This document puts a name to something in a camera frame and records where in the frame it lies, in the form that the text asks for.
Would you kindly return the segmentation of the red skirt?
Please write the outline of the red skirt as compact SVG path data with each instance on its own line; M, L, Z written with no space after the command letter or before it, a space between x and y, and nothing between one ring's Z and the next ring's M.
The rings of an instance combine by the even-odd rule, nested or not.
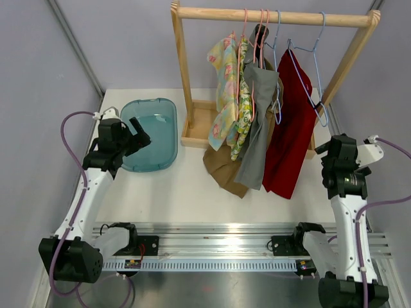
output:
M278 66L283 83L282 120L275 126L266 153L263 186L290 199L313 133L316 113L309 97L311 81L293 51L285 51Z

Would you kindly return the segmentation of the tan skirt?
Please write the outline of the tan skirt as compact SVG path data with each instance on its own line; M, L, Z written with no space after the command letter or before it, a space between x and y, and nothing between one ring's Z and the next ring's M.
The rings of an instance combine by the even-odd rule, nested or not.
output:
M231 147L226 144L217 151L208 147L203 156L205 168L217 184L239 198L249 189L261 189L266 153L275 127L271 107L261 103L257 106L266 112L265 120L253 122L239 158L231 160Z

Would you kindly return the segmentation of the grey skirt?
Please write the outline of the grey skirt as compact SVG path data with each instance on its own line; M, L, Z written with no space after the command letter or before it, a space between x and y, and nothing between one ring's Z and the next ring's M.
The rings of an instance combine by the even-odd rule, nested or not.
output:
M260 66L264 62L262 48L252 45L255 42L263 44L268 34L264 25L254 28L244 59L244 79L254 93L255 116L240 152L241 166L234 181L255 190L261 189L263 181L269 129L266 112L272 104L279 73Z

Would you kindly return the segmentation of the lemon print skirt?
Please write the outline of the lemon print skirt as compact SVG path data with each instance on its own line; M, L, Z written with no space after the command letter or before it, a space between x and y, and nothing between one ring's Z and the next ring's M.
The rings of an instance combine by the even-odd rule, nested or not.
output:
M248 50L248 40L242 37L238 49L238 103L239 115L236 124L237 139L234 146L231 147L231 160L235 161L245 143L251 126L252 119L252 99L249 86L244 80L243 71L245 67L245 56Z

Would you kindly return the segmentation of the pastel floral skirt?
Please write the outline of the pastel floral skirt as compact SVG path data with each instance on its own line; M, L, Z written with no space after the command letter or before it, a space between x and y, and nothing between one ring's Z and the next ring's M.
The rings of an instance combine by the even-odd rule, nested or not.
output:
M210 147L219 150L237 119L237 43L234 32L221 39L207 54L207 61L217 75L216 111L208 141Z

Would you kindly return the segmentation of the blue wire hanger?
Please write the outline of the blue wire hanger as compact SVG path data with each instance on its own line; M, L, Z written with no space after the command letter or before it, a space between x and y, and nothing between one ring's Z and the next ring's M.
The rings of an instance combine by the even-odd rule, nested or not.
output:
M318 37L315 40L315 43L314 43L313 47L311 49L307 49L307 48L303 48L303 47L300 47L300 46L296 46L294 44L294 42L292 41L292 39L289 38L288 39L288 45L287 45L287 52L290 56L290 59L292 61L293 67L294 67L294 70L295 70L295 72L297 74L297 77L298 77L298 79L299 79L299 81L302 85L302 88L305 91L305 94L306 94L306 96L309 100L309 103L310 103L312 109L314 110L314 112L317 116L317 119L319 120L322 127L327 127L328 124L329 124L328 112L327 111L324 112L324 114L325 114L325 120L324 121L322 120L322 116L320 115L320 108L323 110L325 105L322 102L323 91L322 91L321 78L320 78L319 67L318 67L317 56L316 56L316 52L317 52L317 48L318 48L320 38L321 38L322 33L323 33L323 31L326 27L326 14L324 12L320 12L320 14L322 15L322 27L321 27L321 30L319 32ZM318 90L317 90L318 94L319 94L319 102L318 103L314 103L312 98L311 98L311 95L308 94L306 84L304 83L303 78L300 74L300 70L297 67L295 55L292 52L292 49L298 49L298 50L301 50L301 51L304 51L304 52L307 52L307 53L311 53L312 56L313 56L313 61L314 61L314 65L315 65L315 72L316 72L316 77L317 77L317 83L318 83L318 86L319 86Z
M273 60L274 60L274 71L277 72L277 57L276 57L276 43L277 43L277 38L279 34L279 29L281 25L281 12L277 10L277 29L274 37L274 42L272 45L269 45L266 43L267 46L269 46L272 49L273 52ZM272 111L274 114L274 119L276 124L280 124L282 121L282 111L281 111L281 102L280 102L280 91L281 87L279 84L279 74L277 75L277 80L276 80L276 85L275 85L275 91L274 91L274 98L272 99Z

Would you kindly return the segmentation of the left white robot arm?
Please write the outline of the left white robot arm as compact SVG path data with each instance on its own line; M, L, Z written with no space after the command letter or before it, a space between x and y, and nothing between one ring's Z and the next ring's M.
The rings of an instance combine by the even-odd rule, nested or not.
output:
M52 287L56 281L95 283L104 261L111 257L125 257L125 269L139 270L144 257L158 254L159 238L139 235L133 223L112 223L99 237L92 235L99 208L124 157L151 143L135 117L123 122L115 108L92 117L98 122L98 135L83 160L75 160L81 179L73 202L57 231L39 244Z

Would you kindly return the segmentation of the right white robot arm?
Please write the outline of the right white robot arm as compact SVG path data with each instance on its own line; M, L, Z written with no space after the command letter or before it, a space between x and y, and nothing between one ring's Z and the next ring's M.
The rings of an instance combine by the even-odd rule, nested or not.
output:
M377 136L364 144L346 134L334 135L315 148L321 154L322 184L328 193L337 228L333 251L325 228L300 222L290 235L274 235L267 246L276 257L307 256L319 274L322 307L382 307L389 289L378 282L367 233L369 164L383 158Z

